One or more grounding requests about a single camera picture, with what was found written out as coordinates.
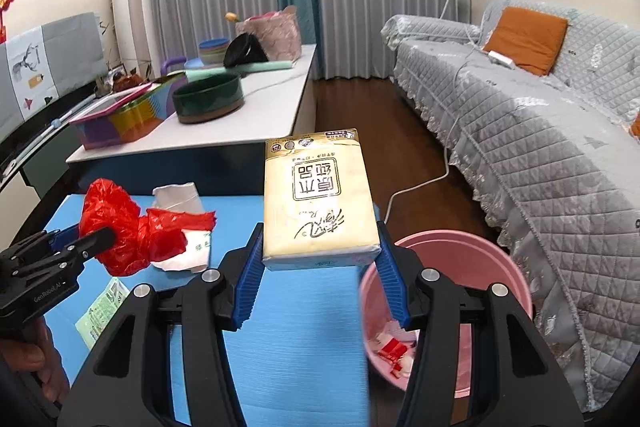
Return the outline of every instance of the human hand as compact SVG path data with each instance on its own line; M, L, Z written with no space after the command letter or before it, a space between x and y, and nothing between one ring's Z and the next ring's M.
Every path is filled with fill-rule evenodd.
M64 401L69 392L69 381L44 318L36 322L36 344L0 340L0 353L12 371L36 373L49 401Z

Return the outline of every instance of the tissue pack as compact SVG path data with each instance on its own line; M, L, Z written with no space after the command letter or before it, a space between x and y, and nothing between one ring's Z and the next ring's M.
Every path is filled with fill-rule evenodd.
M355 129L267 142L263 263L271 270L362 266L380 253Z

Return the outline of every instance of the gray quilted sofa cover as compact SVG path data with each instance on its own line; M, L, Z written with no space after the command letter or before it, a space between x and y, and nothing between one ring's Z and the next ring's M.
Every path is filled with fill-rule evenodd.
M491 64L506 6L569 19L552 74ZM640 347L640 32L577 9L500 0L480 27L395 16L395 79L502 229L535 324L583 412L602 407Z

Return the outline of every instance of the air conditioner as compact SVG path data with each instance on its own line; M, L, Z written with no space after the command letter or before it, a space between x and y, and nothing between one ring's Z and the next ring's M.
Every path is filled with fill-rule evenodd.
M136 68L142 76L160 74L160 52L151 0L112 0L113 21L120 60L127 71Z

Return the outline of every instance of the dark brown floor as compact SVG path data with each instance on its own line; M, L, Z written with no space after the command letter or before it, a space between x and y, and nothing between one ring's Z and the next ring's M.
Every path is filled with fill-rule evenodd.
M386 213L389 197L444 174L442 146L389 80L316 82L318 131L355 127L360 136L373 201ZM396 197L388 222L397 241L423 230L454 229L495 241L497 232L455 168L443 181ZM395 426L403 393L369 372L371 425ZM467 400L456 400L452 421L466 418Z

